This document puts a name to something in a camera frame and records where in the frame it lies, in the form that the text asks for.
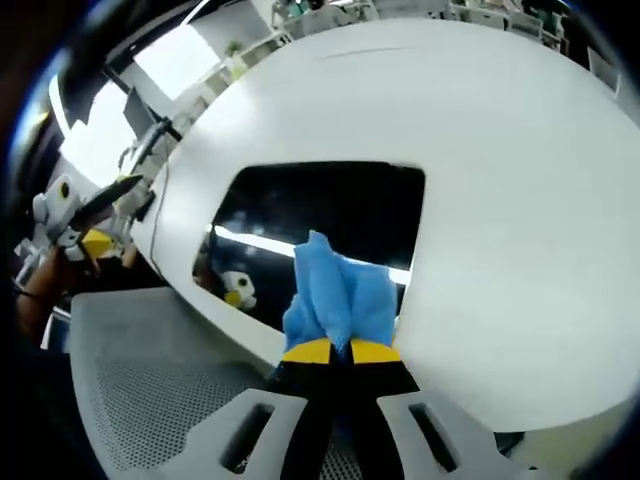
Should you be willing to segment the person's left hand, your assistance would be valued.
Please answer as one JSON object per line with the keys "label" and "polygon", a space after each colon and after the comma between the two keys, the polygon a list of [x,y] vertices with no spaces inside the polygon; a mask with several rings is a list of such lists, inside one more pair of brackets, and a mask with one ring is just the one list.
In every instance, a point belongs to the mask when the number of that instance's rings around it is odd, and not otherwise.
{"label": "person's left hand", "polygon": [[22,294],[36,300],[53,301],[99,274],[100,268],[91,258],[71,261],[63,249],[54,246],[22,288]]}

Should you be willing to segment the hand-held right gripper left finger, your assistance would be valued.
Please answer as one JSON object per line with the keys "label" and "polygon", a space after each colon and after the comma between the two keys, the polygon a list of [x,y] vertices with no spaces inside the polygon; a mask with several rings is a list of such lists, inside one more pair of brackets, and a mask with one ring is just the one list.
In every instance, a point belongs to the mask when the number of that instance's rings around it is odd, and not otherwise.
{"label": "hand-held right gripper left finger", "polygon": [[196,425],[185,479],[315,479],[331,434],[331,342],[287,351],[264,389],[248,389]]}

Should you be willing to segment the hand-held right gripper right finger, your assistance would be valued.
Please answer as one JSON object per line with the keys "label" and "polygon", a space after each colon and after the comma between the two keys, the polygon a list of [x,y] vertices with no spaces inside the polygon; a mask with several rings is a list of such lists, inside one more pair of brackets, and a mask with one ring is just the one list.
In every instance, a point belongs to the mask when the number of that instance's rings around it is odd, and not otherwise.
{"label": "hand-held right gripper right finger", "polygon": [[433,388],[421,389],[399,353],[351,342],[353,439],[364,479],[529,479],[493,432]]}

